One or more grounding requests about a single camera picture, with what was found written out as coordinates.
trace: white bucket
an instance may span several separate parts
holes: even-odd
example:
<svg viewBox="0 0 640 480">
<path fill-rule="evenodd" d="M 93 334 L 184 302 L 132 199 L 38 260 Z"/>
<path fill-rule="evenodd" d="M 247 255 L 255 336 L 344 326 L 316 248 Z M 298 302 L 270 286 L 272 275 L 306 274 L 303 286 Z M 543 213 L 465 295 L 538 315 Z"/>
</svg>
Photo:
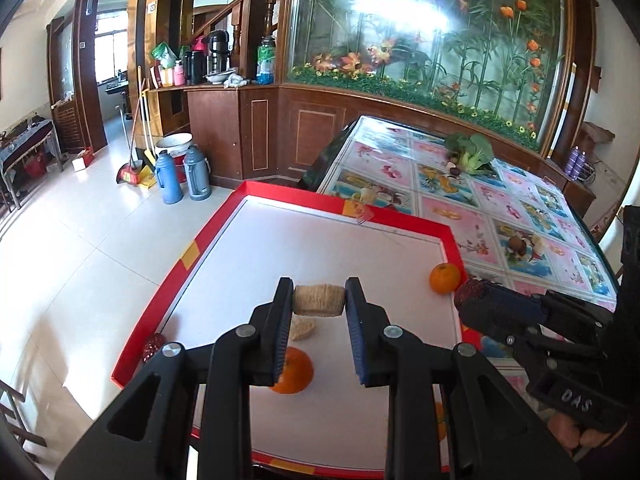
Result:
<svg viewBox="0 0 640 480">
<path fill-rule="evenodd" d="M 167 153 L 172 157 L 181 156 L 187 153 L 192 143 L 193 136 L 191 134 L 172 134 L 158 140 L 156 144 L 156 155 L 159 155 L 162 150 L 167 150 Z"/>
</svg>

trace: pink bottle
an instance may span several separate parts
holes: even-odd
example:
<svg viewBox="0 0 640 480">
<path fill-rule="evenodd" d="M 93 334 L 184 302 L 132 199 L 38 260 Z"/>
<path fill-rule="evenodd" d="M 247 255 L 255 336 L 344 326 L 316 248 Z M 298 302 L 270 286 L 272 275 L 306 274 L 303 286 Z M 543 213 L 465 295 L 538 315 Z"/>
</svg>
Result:
<svg viewBox="0 0 640 480">
<path fill-rule="evenodd" d="M 184 83 L 184 67 L 182 66 L 182 62 L 178 60 L 175 62 L 174 67 L 174 84 L 176 86 L 182 86 Z"/>
</svg>

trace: red tray border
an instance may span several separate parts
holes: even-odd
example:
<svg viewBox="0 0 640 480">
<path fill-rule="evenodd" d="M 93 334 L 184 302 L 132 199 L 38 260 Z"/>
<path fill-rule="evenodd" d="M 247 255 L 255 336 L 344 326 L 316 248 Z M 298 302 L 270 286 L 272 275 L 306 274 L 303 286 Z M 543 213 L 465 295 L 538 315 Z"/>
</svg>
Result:
<svg viewBox="0 0 640 480">
<path fill-rule="evenodd" d="M 119 387 L 123 388 L 131 380 L 142 358 L 142 350 L 146 338 L 156 331 L 169 310 L 169 307 L 171 307 L 172 301 L 187 281 L 193 267 L 196 266 L 204 254 L 204 251 L 209 247 L 226 221 L 247 196 L 266 198 L 338 215 L 343 213 L 345 203 L 345 200 L 341 198 L 312 193 L 301 189 L 265 184 L 263 182 L 243 182 L 238 189 L 226 199 L 198 233 L 194 241 L 189 245 L 174 265 L 174 268 L 164 279 L 145 311 L 140 316 L 111 373 L 111 380 Z M 367 221 L 439 238 L 442 241 L 447 261 L 454 264 L 460 270 L 460 274 L 462 275 L 461 283 L 466 280 L 465 267 L 462 263 L 462 258 L 460 257 L 460 252 L 458 251 L 458 246 L 451 233 L 451 229 L 448 226 L 389 209 L 373 206 L 370 209 L 373 212 L 373 217 Z M 193 436 L 196 438 L 199 436 L 199 431 L 197 431 L 196 428 L 194 428 Z M 280 468 L 286 468 L 286 466 L 289 465 L 293 470 L 304 470 L 309 474 L 320 476 L 350 479 L 378 479 L 383 477 L 383 471 L 380 470 L 366 471 L 310 466 L 297 464 L 288 460 L 281 460 L 277 457 L 255 451 L 253 452 L 253 458 L 256 462 L 265 465 L 275 465 Z"/>
</svg>

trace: tiled floor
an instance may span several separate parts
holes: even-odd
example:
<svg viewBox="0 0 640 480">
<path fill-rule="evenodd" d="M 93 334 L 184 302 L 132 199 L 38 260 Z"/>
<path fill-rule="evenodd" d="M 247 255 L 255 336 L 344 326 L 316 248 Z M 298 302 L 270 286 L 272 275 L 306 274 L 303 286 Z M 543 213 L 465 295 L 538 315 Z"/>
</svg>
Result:
<svg viewBox="0 0 640 480">
<path fill-rule="evenodd" d="M 140 313 L 230 190 L 162 202 L 117 185 L 127 160 L 120 119 L 110 144 L 75 173 L 51 173 L 0 232 L 0 380 L 27 395 L 33 447 L 51 475 L 111 402 L 113 365 Z"/>
</svg>

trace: cardboard box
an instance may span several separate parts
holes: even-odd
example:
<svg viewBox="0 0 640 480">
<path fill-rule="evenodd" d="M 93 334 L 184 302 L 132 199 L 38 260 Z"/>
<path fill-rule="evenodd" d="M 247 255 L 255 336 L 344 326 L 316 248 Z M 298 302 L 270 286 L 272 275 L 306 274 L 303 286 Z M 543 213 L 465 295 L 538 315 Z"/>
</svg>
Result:
<svg viewBox="0 0 640 480">
<path fill-rule="evenodd" d="M 80 153 L 76 155 L 76 158 L 72 161 L 74 165 L 75 171 L 85 170 L 89 164 L 94 160 L 94 149 L 93 148 L 85 148 Z"/>
</svg>

